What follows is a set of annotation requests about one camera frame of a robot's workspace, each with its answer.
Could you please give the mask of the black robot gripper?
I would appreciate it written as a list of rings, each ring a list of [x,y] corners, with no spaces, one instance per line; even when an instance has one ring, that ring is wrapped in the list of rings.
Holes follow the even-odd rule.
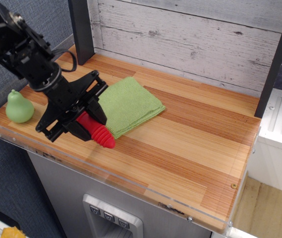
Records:
[[[107,87],[96,70],[73,82],[60,75],[43,91],[48,106],[36,131],[44,133],[51,142],[63,133],[70,133],[83,141],[92,140],[90,132],[76,119],[87,112],[95,121],[106,125],[107,117],[98,100]]]

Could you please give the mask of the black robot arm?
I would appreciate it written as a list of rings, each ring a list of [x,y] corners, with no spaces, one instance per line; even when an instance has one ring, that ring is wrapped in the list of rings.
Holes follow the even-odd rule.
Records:
[[[107,117],[98,100],[107,84],[97,71],[67,81],[53,61],[55,55],[42,35],[0,3],[0,65],[26,79],[31,89],[48,99],[36,131],[50,141],[70,132],[83,141],[100,142],[108,131]]]

